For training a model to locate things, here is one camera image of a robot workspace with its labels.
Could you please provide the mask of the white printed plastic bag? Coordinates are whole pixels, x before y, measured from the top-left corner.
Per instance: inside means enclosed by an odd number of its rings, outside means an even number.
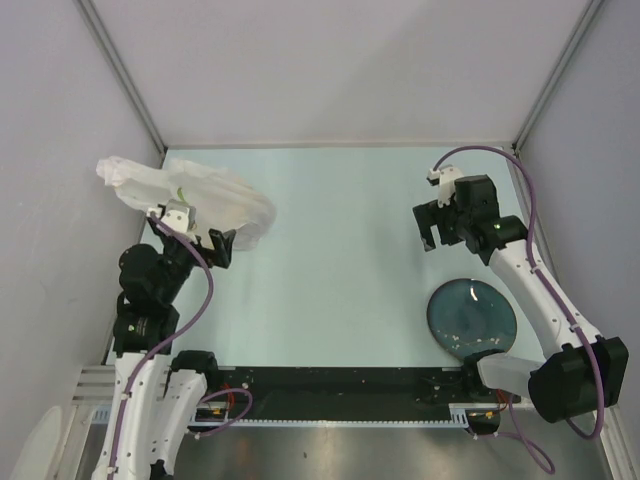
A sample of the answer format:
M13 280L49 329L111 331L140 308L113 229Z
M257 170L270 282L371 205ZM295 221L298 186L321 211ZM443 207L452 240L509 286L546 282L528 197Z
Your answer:
M111 156L96 173L128 207L144 213L171 201L191 208L188 236L212 248L211 229L235 231L232 248L251 250L276 219L273 203L227 168L212 168L171 158L164 169Z

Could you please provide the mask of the dark blue ceramic plate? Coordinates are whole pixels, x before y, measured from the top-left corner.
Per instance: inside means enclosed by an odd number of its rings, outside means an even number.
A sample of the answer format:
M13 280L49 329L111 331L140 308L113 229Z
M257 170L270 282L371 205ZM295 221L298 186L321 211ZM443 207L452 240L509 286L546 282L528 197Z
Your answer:
M490 284L458 278L430 296L426 321L437 344L458 360L487 350L506 352L517 336L511 303Z

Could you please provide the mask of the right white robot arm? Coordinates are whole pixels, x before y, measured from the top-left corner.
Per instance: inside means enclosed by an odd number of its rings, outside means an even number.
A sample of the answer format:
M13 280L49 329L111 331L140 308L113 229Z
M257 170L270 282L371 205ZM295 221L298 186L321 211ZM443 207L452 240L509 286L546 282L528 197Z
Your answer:
M605 338L551 277L529 230L502 216L497 189L486 175L465 176L451 166L432 170L436 199L414 207L425 251L463 243L498 276L529 321L544 359L534 362L497 349L469 355L463 393L484 401L496 389L529 399L549 423L592 413L602 428L621 391L629 352Z

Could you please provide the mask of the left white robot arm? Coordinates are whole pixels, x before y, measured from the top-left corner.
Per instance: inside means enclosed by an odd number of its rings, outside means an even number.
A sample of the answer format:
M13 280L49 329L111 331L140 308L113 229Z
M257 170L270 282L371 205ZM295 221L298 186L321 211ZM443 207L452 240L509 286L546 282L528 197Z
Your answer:
M114 393L95 479L172 478L198 403L222 384L213 353L171 353L182 330L173 302L194 268L229 267L236 233L210 230L205 247L154 232L161 251L137 244L119 259Z

